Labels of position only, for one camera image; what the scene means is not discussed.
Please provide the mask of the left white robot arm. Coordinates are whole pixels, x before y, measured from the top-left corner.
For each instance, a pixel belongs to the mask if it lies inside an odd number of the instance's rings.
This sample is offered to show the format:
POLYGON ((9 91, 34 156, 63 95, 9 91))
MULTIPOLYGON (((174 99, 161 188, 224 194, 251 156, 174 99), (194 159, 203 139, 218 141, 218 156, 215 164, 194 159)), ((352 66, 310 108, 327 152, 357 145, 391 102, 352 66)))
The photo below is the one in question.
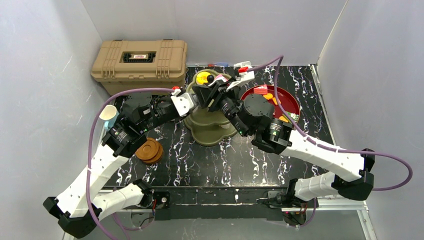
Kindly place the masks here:
POLYGON ((62 193, 43 202, 65 233, 81 239, 94 229, 103 229, 104 218, 127 207, 145 207, 155 212, 169 206, 168 193, 154 190, 143 179, 101 194, 112 175, 147 142, 148 131, 172 120, 182 120, 200 106, 193 93, 169 90, 169 96, 152 103, 151 92, 151 88, 124 91, 127 100, 121 112, 111 116, 114 124, 97 150, 88 150, 85 168, 62 193))

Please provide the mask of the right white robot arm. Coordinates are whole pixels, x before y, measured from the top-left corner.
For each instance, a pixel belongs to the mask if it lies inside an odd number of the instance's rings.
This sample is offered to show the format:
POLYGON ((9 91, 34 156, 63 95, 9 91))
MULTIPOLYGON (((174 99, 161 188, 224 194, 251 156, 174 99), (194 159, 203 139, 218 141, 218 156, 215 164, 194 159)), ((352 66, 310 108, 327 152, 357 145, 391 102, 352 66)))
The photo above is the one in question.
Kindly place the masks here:
POLYGON ((266 200, 265 204, 290 206, 336 194, 355 201, 368 198, 374 188, 371 168, 375 157, 344 153, 342 149, 329 151, 331 145, 319 139, 309 142, 292 123, 274 117, 275 106, 264 97, 249 94, 239 99, 226 88, 227 84, 216 82, 212 86, 195 85, 192 90, 201 108, 221 111, 241 136, 253 136, 251 143, 258 149, 327 170, 318 176, 290 180, 286 193, 266 200))

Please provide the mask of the pink swirl roll cake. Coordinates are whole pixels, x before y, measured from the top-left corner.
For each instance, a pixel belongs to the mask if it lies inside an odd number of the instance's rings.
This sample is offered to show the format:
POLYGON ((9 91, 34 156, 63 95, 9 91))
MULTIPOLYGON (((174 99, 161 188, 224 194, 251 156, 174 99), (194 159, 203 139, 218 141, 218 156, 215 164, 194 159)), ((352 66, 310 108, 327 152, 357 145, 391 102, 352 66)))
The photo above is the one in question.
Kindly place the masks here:
POLYGON ((222 74, 219 74, 214 78, 214 81, 215 82, 221 81, 221 82, 225 83, 225 82, 228 81, 228 79, 225 76, 223 76, 222 74))

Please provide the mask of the yellow frosted donut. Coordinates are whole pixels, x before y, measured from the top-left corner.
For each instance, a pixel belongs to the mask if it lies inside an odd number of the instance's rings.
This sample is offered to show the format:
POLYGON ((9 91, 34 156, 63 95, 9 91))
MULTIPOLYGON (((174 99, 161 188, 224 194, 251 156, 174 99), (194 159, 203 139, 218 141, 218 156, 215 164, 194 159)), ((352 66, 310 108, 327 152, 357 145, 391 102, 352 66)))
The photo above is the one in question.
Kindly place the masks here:
POLYGON ((211 74, 207 71, 198 72, 195 76, 197 85, 207 85, 209 83, 211 74))

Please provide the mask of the green three-tier dessert stand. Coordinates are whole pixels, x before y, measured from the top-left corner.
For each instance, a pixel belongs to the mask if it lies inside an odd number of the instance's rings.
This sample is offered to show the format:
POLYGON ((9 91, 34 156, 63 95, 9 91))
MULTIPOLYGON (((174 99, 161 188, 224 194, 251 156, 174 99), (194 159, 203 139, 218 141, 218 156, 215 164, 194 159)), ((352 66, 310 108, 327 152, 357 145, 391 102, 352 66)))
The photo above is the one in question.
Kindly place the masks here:
MULTIPOLYGON (((198 72, 209 72, 214 78, 218 75, 223 75, 227 79, 231 78, 226 73, 219 73, 212 69, 203 69, 198 72)), ((189 93, 194 93, 192 87, 198 85, 195 80, 197 73, 192 77, 192 81, 186 87, 186 91, 189 93)), ((202 109, 199 107, 186 117, 183 122, 191 131, 194 140, 202 146, 210 147, 217 145, 223 139, 232 137, 237 133, 233 125, 219 110, 209 112, 207 108, 202 109)))

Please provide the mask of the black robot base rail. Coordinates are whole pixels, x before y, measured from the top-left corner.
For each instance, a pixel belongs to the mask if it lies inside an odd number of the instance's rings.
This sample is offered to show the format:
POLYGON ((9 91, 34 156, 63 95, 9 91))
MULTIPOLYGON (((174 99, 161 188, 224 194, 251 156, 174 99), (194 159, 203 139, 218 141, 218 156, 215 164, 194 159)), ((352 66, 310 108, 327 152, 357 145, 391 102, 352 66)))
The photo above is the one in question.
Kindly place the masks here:
POLYGON ((319 207, 317 199, 288 199, 286 187, 165 187, 156 186, 139 207, 130 210, 154 214, 157 221, 182 219, 266 219, 306 222, 319 207))

